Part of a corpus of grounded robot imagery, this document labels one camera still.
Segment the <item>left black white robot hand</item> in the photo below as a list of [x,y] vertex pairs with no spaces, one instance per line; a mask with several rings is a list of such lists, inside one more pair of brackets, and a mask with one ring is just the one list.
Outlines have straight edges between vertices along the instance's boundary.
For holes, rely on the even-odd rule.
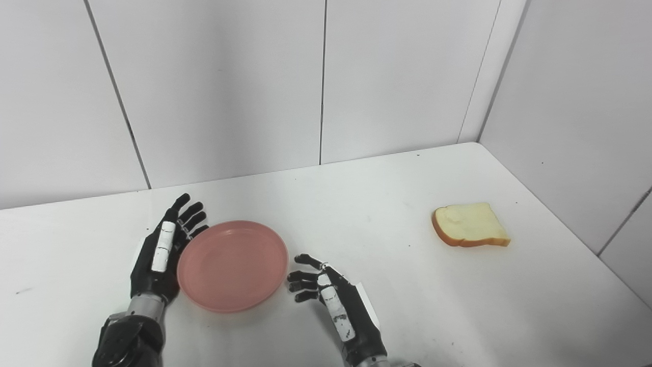
[[167,209],[153,232],[145,237],[130,275],[130,295],[154,295],[167,306],[180,291],[179,260],[188,244],[208,228],[203,203],[190,203],[188,193]]

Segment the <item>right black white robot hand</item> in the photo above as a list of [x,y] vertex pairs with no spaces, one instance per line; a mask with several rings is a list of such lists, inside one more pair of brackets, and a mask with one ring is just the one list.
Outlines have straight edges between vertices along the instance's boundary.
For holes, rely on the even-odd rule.
[[340,339],[347,366],[389,366],[387,349],[368,303],[358,286],[340,272],[308,254],[298,254],[295,263],[316,272],[295,270],[287,275],[289,291],[296,303],[317,300],[328,310]]

